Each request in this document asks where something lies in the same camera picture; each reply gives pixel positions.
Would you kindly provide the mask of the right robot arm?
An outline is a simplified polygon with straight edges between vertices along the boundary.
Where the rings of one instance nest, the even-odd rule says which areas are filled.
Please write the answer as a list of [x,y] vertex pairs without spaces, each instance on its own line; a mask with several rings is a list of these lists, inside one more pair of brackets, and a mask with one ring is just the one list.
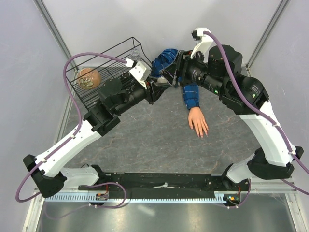
[[160,74],[172,84],[192,83],[217,95],[251,129],[260,147],[247,159],[231,164],[221,178],[222,187],[233,190],[252,177],[263,180],[289,179],[292,162],[304,152],[285,136],[274,115],[269,95],[254,77],[241,74],[242,54],[229,45],[217,45],[204,62],[201,51],[178,51],[176,58]]

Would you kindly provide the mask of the white nail polish bottle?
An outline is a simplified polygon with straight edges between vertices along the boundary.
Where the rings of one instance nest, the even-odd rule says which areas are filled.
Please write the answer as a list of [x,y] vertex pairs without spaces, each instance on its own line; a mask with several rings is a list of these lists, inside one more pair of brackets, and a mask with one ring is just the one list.
[[170,85],[170,83],[162,76],[156,79],[155,84],[157,86],[160,86],[160,85]]

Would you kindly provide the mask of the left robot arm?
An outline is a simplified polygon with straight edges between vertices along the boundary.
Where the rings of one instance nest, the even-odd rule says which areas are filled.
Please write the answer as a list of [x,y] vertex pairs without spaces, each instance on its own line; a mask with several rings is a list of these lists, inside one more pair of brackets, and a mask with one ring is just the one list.
[[27,155],[23,159],[39,193],[49,198],[63,188],[91,186],[95,190],[103,189],[106,178],[98,166],[68,169],[65,165],[120,123],[121,114],[142,100],[153,104],[168,87],[169,84],[162,77],[141,82],[135,78],[109,79],[104,82],[98,91],[99,99],[95,106],[69,134],[44,153]]

